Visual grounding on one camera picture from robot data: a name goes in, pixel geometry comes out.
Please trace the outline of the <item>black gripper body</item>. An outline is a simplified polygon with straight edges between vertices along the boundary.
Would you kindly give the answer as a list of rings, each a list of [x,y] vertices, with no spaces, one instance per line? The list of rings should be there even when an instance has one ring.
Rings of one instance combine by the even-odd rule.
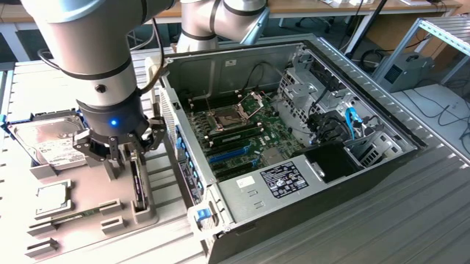
[[[140,89],[117,104],[111,106],[91,106],[77,101],[80,112],[97,140],[109,137],[125,138],[129,133],[141,136],[148,129],[148,120],[143,113]]]

